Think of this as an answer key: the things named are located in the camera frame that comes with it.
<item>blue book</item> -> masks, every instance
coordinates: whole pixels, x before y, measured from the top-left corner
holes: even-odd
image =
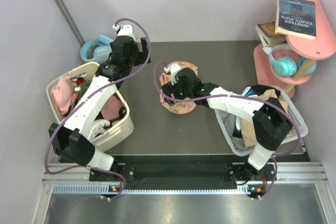
[[[275,33],[315,39],[315,3],[306,0],[279,0]]]

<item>pink cloth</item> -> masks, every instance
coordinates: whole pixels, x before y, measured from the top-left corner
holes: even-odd
[[[71,84],[70,76],[62,76],[59,78],[52,92],[56,106],[58,106],[61,114],[66,114],[77,96]]]
[[[101,114],[105,120],[112,120],[119,116],[122,107],[121,101],[112,95],[101,108]]]

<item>shiny gray floor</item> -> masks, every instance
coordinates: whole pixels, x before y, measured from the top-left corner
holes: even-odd
[[[257,84],[253,50],[259,41],[208,41],[152,43],[152,63],[121,86],[130,107],[134,132],[109,154],[232,154],[224,139],[215,112],[198,106],[192,113],[176,115],[159,102],[153,84],[153,68],[160,61],[185,60],[199,67],[203,82],[241,93]],[[293,149],[295,142],[278,152]]]
[[[108,203],[86,195],[53,195],[45,224],[324,224],[314,185],[275,185],[263,201],[244,195],[123,195]]]

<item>plastic basket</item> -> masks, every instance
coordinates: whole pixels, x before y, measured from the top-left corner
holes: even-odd
[[[297,108],[294,106],[293,102],[290,100],[290,98],[286,95],[284,90],[277,86],[273,86],[274,88],[281,91],[280,94],[280,100],[288,102],[288,114],[289,116],[296,122],[296,124],[299,126],[299,132],[301,134],[301,137],[305,137],[308,134],[308,127],[305,124],[305,121],[303,120],[302,116],[300,115]],[[234,154],[237,156],[247,156],[251,154],[253,151],[253,146],[246,148],[244,145],[244,140],[241,138],[232,137],[233,136],[233,130],[234,125],[236,121],[236,116],[229,114],[222,110],[215,110],[216,118],[219,122],[220,128],[223,131],[224,137],[231,147]],[[285,139],[282,144],[294,141],[298,139],[298,136],[296,134],[295,129],[293,128],[291,130],[293,136]]]
[[[85,80],[89,81],[89,80],[92,80],[98,67],[99,67],[98,63],[89,62],[78,68],[72,69],[70,72],[65,73],[63,76],[67,74],[70,76],[70,78],[81,76]],[[48,101],[49,101],[51,110],[53,111],[53,114],[57,120],[57,123],[60,123],[60,121],[64,118],[61,115],[59,109],[55,106],[54,96],[52,95],[53,94],[52,90],[57,84],[59,78],[52,81],[47,86],[47,89],[46,89]],[[108,129],[102,135],[99,135],[96,138],[90,140],[90,142],[93,143],[97,147],[97,149],[101,150],[102,152],[105,152],[109,150],[110,148],[119,144],[126,137],[128,137],[134,130],[134,125],[130,117],[130,108],[128,107],[126,101],[124,100],[124,98],[122,97],[122,95],[120,94],[118,90],[116,91],[115,94],[120,99],[121,103],[126,108],[127,112],[126,112],[126,116],[122,120],[120,120],[118,123],[116,123],[112,128]]]

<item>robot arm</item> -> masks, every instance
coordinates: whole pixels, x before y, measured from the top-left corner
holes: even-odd
[[[115,30],[117,37],[110,44],[112,52],[109,59],[99,66],[88,91],[76,107],[83,102],[84,104],[67,119],[53,141],[53,149],[57,155],[82,166],[89,165],[103,170],[110,170],[114,159],[95,148],[88,137],[94,120],[121,82],[102,89],[90,99],[89,97],[105,85],[128,76],[132,67],[143,64],[148,56],[146,39],[141,38],[142,51],[139,51],[131,25],[118,26]],[[50,126],[50,136],[57,127],[56,123]]]
[[[164,71],[171,75],[171,82],[162,86],[162,91],[168,96],[173,94],[176,99],[183,100],[185,98],[197,98],[209,95],[228,95],[227,97],[215,97],[195,101],[195,103],[211,109],[226,111],[244,118],[254,125],[258,143],[248,158],[246,172],[249,177],[258,175],[291,130],[292,125],[287,118],[262,102],[232,98],[230,97],[232,94],[237,94],[229,92],[213,83],[202,83],[190,68],[181,69],[179,65],[172,64],[164,68]],[[165,99],[165,101],[169,105],[174,104],[174,102],[168,99]],[[270,98],[268,102],[283,110],[278,99]]]

